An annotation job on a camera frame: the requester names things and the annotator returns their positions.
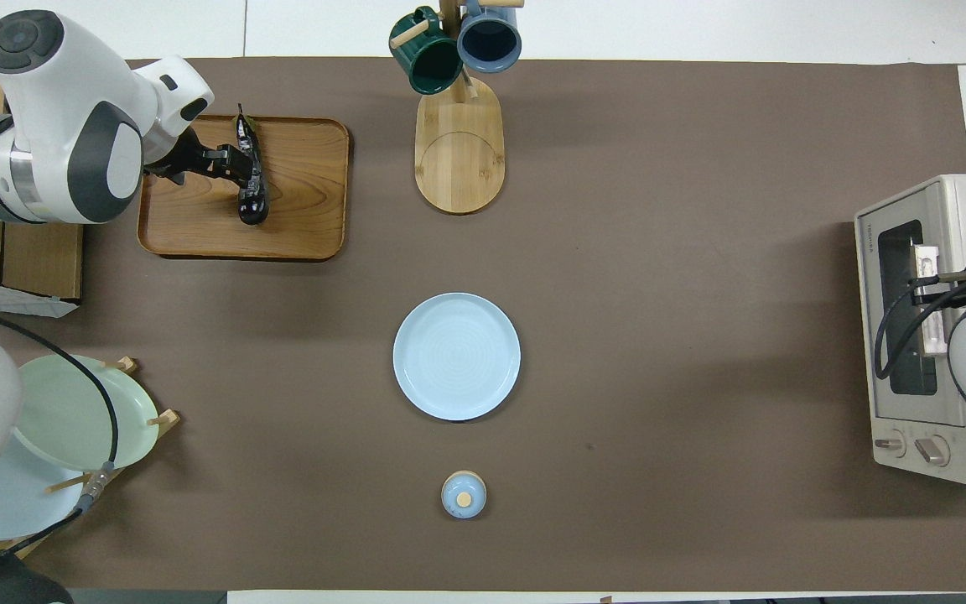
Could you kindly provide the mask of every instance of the green mug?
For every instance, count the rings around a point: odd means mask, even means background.
[[[406,31],[427,23],[427,29],[408,41],[395,45],[392,41]],[[460,76],[460,53],[457,41],[442,31],[438,14],[431,7],[419,7],[405,15],[390,31],[390,53],[409,76],[409,84],[421,95],[434,95],[449,88]]]

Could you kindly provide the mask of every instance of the black cable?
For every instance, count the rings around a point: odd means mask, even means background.
[[[915,318],[915,320],[910,321],[908,326],[905,326],[904,332],[901,333],[900,339],[898,339],[897,342],[893,344],[893,348],[890,349],[889,361],[886,361],[885,367],[882,367],[882,341],[885,339],[886,321],[889,320],[890,313],[892,313],[900,302],[904,301],[904,299],[907,298],[908,295],[911,295],[911,292],[915,291],[917,288],[935,285],[936,283],[939,283],[937,278],[913,279],[911,285],[908,286],[908,290],[905,290],[904,294],[901,294],[900,297],[894,299],[892,305],[890,305],[889,309],[885,311],[884,315],[882,315],[882,322],[878,325],[878,333],[877,336],[875,336],[875,378],[886,379],[891,373],[893,373],[893,367],[896,366],[897,359],[901,358],[901,353],[904,351],[904,347],[907,346],[908,341],[911,340],[911,337],[916,334],[916,329],[919,329],[919,326],[923,325],[923,321],[927,320],[927,317],[934,314],[936,310],[940,310],[944,305],[949,303],[951,299],[958,297],[960,294],[966,294],[966,282],[963,282],[962,285],[950,289],[948,292],[946,292],[946,294],[943,294],[942,297],[936,298],[933,302],[929,303],[929,305],[923,309],[923,312],[921,312],[919,316]]]
[[[32,341],[37,341],[43,347],[49,348],[50,351],[56,353],[56,355],[59,357],[69,361],[69,364],[72,364],[73,367],[77,367],[77,370],[80,370],[80,373],[83,373],[85,378],[88,378],[89,381],[96,385],[96,389],[99,390],[100,397],[103,397],[103,403],[106,404],[106,412],[111,416],[111,454],[107,459],[111,463],[114,463],[115,459],[118,457],[118,415],[114,413],[114,404],[111,402],[111,395],[106,392],[106,388],[103,387],[103,383],[99,381],[99,378],[96,378],[96,375],[92,374],[91,371],[88,370],[88,367],[84,367],[84,364],[81,364],[81,361],[74,359],[69,352],[62,351],[61,348],[58,348],[52,341],[45,339],[45,337],[39,336],[37,333],[24,329],[22,326],[15,324],[15,322],[4,320],[2,317],[0,317],[0,325],[5,326],[5,328],[12,329],[17,333],[22,334],[22,336],[28,337],[28,339]]]
[[[57,523],[51,524],[49,527],[44,528],[44,530],[35,533],[35,535],[29,535],[26,539],[22,540],[22,542],[13,544],[10,546],[8,551],[12,551],[13,554],[17,554],[20,550],[32,545],[35,542],[38,542],[38,540],[45,538],[45,536],[50,535],[50,533],[61,529],[66,524],[72,523],[72,521],[76,520],[81,513],[80,508],[73,508],[73,511],[69,512],[69,515],[66,515],[65,518],[62,518],[61,520],[57,521]]]

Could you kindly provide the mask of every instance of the plate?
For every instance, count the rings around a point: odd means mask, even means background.
[[[158,416],[144,388],[114,367],[74,355],[96,375],[111,395],[118,416],[115,467],[138,462],[154,447]],[[70,470],[99,469],[111,452],[111,420],[99,390],[83,373],[57,355],[35,359],[20,368],[24,406],[14,434],[35,455]]]
[[[426,299],[394,339],[398,385],[419,410],[440,419],[465,421],[497,408],[520,371],[517,330],[479,295]]]
[[[50,494],[43,489],[78,475],[79,471],[66,470],[32,454],[11,436],[0,455],[0,540],[23,538],[65,518],[84,486],[73,485]]]

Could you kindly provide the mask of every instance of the blue plate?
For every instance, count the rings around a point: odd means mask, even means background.
[[[83,486],[50,494],[43,489],[78,475],[39,458],[16,435],[11,437],[0,455],[0,540],[38,533],[68,516]]]
[[[426,299],[394,339],[394,374],[422,412],[479,417],[505,400],[521,371],[521,341],[499,307],[473,294]]]

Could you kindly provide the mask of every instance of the light green plate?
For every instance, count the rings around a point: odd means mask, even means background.
[[[111,395],[118,416],[115,467],[138,462],[154,447],[158,416],[144,388],[117,368],[96,359],[73,358],[96,375]],[[57,355],[41,357],[20,368],[24,406],[14,434],[41,458],[70,470],[99,469],[111,451],[111,420],[103,397],[76,367]]]

